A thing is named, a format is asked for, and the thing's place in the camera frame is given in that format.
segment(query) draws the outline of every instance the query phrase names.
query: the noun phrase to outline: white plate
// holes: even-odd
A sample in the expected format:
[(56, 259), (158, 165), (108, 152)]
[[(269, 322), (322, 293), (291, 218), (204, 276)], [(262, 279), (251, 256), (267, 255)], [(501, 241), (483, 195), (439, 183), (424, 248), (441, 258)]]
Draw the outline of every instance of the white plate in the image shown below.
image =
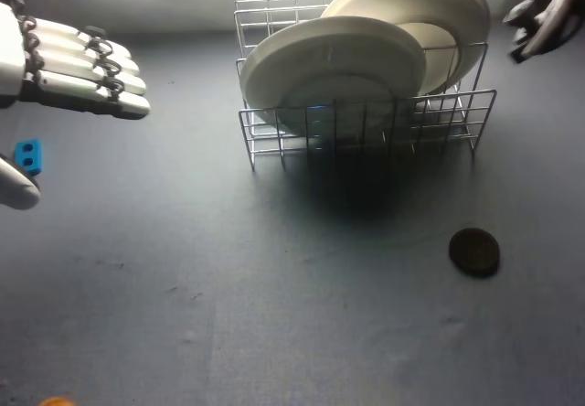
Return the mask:
[[(373, 17), (396, 24), (413, 34), (423, 47), (446, 47), (454, 40), (459, 57), (453, 62), (448, 86), (460, 80), (481, 57), (482, 48), (467, 45), (486, 41), (490, 26), (485, 0), (334, 0), (322, 17), (330, 16)], [(449, 74), (452, 53), (452, 49), (435, 50), (428, 56), (428, 78), (421, 93), (442, 91), (445, 78), (439, 77)]]
[[(343, 106), (336, 134), (362, 127), (362, 108), (350, 102), (416, 96), (425, 75), (424, 52), (399, 27), (365, 17), (314, 19), (285, 28), (261, 42), (240, 73), (244, 98), (253, 108)], [(285, 128), (305, 134), (304, 110), (279, 110)], [(391, 112), (368, 114), (368, 125)], [(270, 114), (261, 115), (273, 123)], [(312, 124), (311, 134), (332, 134), (331, 127)]]

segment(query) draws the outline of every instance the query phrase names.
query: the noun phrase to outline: black disc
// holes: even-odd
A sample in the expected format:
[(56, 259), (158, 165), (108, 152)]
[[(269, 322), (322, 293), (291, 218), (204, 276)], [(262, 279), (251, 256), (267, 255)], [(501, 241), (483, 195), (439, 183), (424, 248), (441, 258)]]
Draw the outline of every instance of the black disc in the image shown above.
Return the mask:
[(463, 272), (487, 277), (497, 272), (500, 247), (494, 236), (478, 228), (466, 228), (452, 236), (449, 256)]

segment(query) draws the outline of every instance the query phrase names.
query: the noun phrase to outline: blue toy block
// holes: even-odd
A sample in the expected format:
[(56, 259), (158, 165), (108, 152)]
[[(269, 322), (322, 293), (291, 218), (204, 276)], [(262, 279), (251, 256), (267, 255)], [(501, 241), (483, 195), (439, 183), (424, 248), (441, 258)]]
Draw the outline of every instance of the blue toy block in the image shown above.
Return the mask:
[(36, 176), (43, 171), (43, 152), (40, 141), (31, 139), (16, 144), (15, 162), (31, 176)]

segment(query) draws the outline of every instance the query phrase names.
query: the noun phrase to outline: white robotic hand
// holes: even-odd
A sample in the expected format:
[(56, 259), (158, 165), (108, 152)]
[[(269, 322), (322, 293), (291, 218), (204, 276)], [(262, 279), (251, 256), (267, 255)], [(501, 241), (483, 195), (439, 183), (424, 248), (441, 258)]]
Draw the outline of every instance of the white robotic hand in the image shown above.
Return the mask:
[[(24, 16), (24, 3), (0, 3), (0, 109), (37, 102), (137, 120), (150, 112), (144, 81), (128, 49), (95, 27)], [(32, 208), (40, 198), (28, 173), (0, 155), (0, 203)]]

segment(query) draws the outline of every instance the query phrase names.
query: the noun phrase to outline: wire dish rack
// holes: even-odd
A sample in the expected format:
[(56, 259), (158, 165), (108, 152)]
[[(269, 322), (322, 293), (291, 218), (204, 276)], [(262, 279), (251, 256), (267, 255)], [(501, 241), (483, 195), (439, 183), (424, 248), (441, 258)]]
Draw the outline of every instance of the wire dish rack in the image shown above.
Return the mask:
[[(263, 39), (275, 32), (321, 16), (333, 0), (234, 0), (234, 19), (241, 58), (238, 75), (246, 57)], [(479, 90), (478, 83), (487, 53), (487, 43), (465, 46), (424, 48), (425, 54), (436, 50), (451, 51), (451, 66), (445, 80), (454, 71), (456, 51), (478, 48), (481, 55), (463, 80), (441, 93), (406, 100), (368, 101), (348, 105), (334, 101), (326, 106), (273, 107), (251, 109), (245, 100), (239, 111), (239, 123), (252, 170), (260, 155), (307, 155), (317, 152), (335, 157), (358, 152), (382, 152), (385, 156), (417, 155), (423, 148), (443, 152), (454, 142), (467, 142), (474, 154), (480, 143), (496, 97), (495, 90)], [(283, 115), (298, 111), (295, 118), (304, 130), (292, 134), (282, 123)], [(387, 112), (382, 123), (372, 124), (375, 112)], [(360, 115), (361, 127), (347, 136), (338, 133), (344, 112)]]

